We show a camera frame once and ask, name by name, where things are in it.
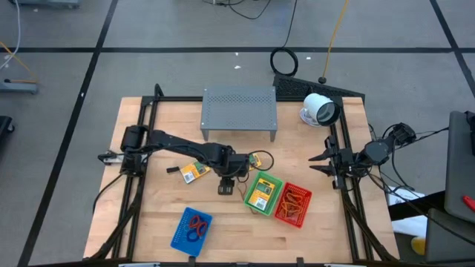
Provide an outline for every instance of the green plastic basket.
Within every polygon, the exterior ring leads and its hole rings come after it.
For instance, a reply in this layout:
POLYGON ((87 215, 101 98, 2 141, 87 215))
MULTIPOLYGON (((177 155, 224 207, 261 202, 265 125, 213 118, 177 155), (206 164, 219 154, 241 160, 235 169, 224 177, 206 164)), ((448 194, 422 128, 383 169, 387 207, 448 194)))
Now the green plastic basket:
POLYGON ((258 175, 255 177, 254 182, 252 183, 251 187, 247 191, 246 198, 244 199, 244 205, 252 208, 253 210, 257 212, 261 212, 262 214, 266 216, 270 216, 270 214, 274 211, 275 203, 277 203, 277 200, 279 196, 281 195, 282 191, 282 185, 284 182, 282 182, 280 179, 273 177, 272 175, 264 172, 264 171, 259 171, 258 175), (270 199, 268 203, 266 204, 266 209, 264 211, 256 208, 254 205, 249 204, 249 199, 251 198, 252 192, 254 192, 256 185, 258 184, 259 179, 262 178, 272 184, 275 185, 274 192, 271 194, 270 199))

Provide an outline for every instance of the white paper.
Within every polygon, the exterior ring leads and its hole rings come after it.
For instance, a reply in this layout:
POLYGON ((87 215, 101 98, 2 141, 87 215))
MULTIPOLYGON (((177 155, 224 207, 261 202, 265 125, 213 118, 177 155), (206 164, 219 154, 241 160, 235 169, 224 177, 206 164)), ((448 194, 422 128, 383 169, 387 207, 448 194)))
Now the white paper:
MULTIPOLYGON (((398 195, 404 197, 406 200, 414 200, 418 197, 424 197, 424 194, 417 193, 417 192, 410 192, 406 189, 400 188, 396 191, 398 195)), ((394 205, 398 203, 403 203, 405 200, 401 199, 400 197, 393 196, 392 194, 389 195, 389 205, 394 205)), ((409 234, 416 237, 424 237, 425 232, 427 231, 428 227, 428 219, 425 216, 416 216, 411 218, 406 218, 403 220, 397 220, 393 222, 393 230, 396 233, 401 234, 409 234)))

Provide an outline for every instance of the red basket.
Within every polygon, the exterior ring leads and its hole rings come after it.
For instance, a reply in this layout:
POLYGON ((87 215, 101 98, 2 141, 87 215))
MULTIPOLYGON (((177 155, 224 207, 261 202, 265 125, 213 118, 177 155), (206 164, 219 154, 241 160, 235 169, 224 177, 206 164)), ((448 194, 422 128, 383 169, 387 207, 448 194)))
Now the red basket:
POLYGON ((274 216, 279 220, 302 228, 311 198, 311 191, 286 182, 274 216))

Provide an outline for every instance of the wooden tabletop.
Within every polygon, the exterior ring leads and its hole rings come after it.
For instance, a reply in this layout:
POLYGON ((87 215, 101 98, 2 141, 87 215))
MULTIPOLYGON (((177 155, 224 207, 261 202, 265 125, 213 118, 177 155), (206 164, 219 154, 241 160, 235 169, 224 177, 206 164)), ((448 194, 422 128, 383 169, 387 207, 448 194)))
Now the wooden tabletop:
MULTIPOLYGON (((122 99, 111 150, 119 151, 125 127, 137 123, 140 100, 122 99)), ((170 243, 183 211, 191 207, 214 217, 198 262, 294 263, 296 257, 303 257, 305 263, 351 263, 340 192, 333 190, 331 178, 309 168, 314 162, 307 161, 323 152, 330 129, 314 128, 302 122, 301 107, 302 102, 278 103, 278 131, 274 142, 269 141, 269 132, 211 131, 209 134, 209 142, 231 145, 237 153, 257 149, 269 151, 275 158, 274 167, 268 171, 271 175, 312 191, 301 229, 277 220, 273 215, 252 214, 236 188, 232 196, 218 195, 220 178, 214 172, 188 185, 180 172, 167 174, 167 168, 187 165, 193 159, 160 151, 151 156, 148 164, 134 261, 188 261, 188 255, 173 249, 170 243)), ((345 98, 344 110, 353 150, 360 151, 370 141, 361 99, 345 98)), ((160 102, 155 128, 194 142, 204 142, 200 116, 201 102, 160 102)), ((105 166, 101 187, 117 176, 119 167, 119 164, 105 166)), ((256 173, 250 173, 248 185, 256 173)), ((99 199, 85 257, 96 252, 117 225, 124 185, 125 179, 99 199)), ((369 179, 362 179, 360 187, 369 227, 387 250, 398 257, 384 193, 369 179)), ((359 254, 364 258, 361 236, 356 228, 359 254)), ((128 229, 123 238, 121 255, 125 255, 128 229)))

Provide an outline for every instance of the blue basket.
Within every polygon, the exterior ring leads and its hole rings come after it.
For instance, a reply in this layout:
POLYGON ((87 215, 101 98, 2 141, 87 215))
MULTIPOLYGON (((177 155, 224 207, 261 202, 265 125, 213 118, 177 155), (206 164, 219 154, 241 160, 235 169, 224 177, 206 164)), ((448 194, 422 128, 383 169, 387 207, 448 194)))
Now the blue basket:
MULTIPOLYGON (((209 227, 211 226, 211 221, 213 220, 213 216, 209 214, 205 214, 201 211, 194 210, 193 208, 185 208, 185 212, 183 212, 183 216, 181 217, 180 224, 177 227, 177 231, 173 236, 173 240, 171 241, 171 247, 175 248, 179 251, 183 251, 191 256, 198 257, 201 252, 201 248, 206 239, 206 235, 208 234, 209 227), (197 241, 190 242, 188 240, 187 234, 191 230, 189 228, 190 220, 194 217, 194 215, 198 215, 201 221, 208 223, 208 228, 203 236, 201 236, 197 241)), ((196 237, 195 233, 190 235, 192 239, 196 237)))

